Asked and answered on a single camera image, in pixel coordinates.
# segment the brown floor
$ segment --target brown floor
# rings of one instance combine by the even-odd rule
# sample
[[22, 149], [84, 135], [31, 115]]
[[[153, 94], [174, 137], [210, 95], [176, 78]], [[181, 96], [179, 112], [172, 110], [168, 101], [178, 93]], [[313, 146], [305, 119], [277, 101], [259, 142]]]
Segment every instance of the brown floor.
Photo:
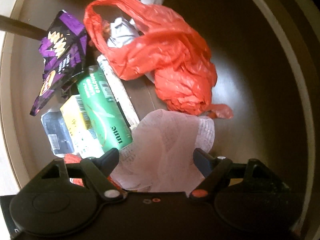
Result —
[[[20, 20], [47, 29], [61, 9], [82, 19], [90, 1], [26, 0]], [[232, 120], [215, 121], [213, 154], [241, 163], [259, 158], [291, 187], [303, 191], [307, 145], [298, 90], [280, 43], [258, 8], [251, 0], [165, 0], [164, 5], [180, 13], [206, 39], [218, 72], [213, 102], [234, 110]], [[119, 13], [110, 8], [102, 11], [108, 20]], [[16, 37], [15, 45], [12, 81], [21, 82], [12, 90], [20, 106], [14, 111], [17, 124], [26, 127], [17, 126], [17, 133], [27, 137], [30, 152], [24, 158], [33, 176], [53, 158], [40, 115], [28, 114], [41, 86], [43, 63], [38, 41]], [[144, 79], [125, 85], [140, 118], [163, 107]]]

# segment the red plastic bag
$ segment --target red plastic bag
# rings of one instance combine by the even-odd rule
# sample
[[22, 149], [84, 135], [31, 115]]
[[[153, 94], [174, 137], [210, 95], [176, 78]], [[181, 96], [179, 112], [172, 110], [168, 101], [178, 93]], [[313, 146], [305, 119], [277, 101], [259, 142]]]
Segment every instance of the red plastic bag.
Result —
[[[102, 18], [93, 11], [96, 5], [119, 7], [144, 35], [121, 48], [109, 48], [102, 36]], [[131, 80], [154, 70], [156, 93], [169, 110], [233, 116], [227, 105], [211, 104], [217, 73], [207, 43], [172, 9], [139, 0], [95, 0], [85, 9], [84, 25], [119, 78]]]

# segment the black and purple packaging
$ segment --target black and purple packaging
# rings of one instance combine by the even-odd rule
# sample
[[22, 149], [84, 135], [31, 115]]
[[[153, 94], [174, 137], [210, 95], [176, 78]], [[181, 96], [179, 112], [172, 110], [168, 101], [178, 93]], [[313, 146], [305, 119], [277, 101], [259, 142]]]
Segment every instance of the black and purple packaging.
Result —
[[84, 25], [66, 11], [60, 11], [48, 29], [39, 52], [44, 58], [43, 85], [30, 114], [35, 116], [55, 91], [69, 88], [83, 72], [87, 32]]

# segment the green cylindrical can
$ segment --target green cylindrical can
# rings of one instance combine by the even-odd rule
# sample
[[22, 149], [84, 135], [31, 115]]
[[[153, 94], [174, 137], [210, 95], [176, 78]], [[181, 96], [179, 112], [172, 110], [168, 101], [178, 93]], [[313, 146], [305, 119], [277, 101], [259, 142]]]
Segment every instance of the green cylindrical can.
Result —
[[90, 66], [89, 74], [77, 82], [84, 108], [104, 152], [132, 143], [132, 136], [103, 71]]

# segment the barcode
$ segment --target barcode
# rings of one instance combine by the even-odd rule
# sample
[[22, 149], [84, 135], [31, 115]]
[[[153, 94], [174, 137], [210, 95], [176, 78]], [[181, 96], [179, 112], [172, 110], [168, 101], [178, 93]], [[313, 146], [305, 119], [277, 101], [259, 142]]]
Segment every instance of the barcode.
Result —
[[77, 100], [77, 104], [79, 106], [80, 111], [85, 112], [84, 104], [82, 102], [80, 95], [76, 95], [76, 100]]
[[60, 150], [58, 137], [56, 134], [48, 134], [49, 142], [51, 144], [52, 150]]
[[100, 84], [100, 86], [102, 88], [102, 92], [103, 92], [105, 98], [113, 97], [113, 94], [111, 92], [111, 89], [109, 87], [108, 82], [100, 81], [99, 84]]

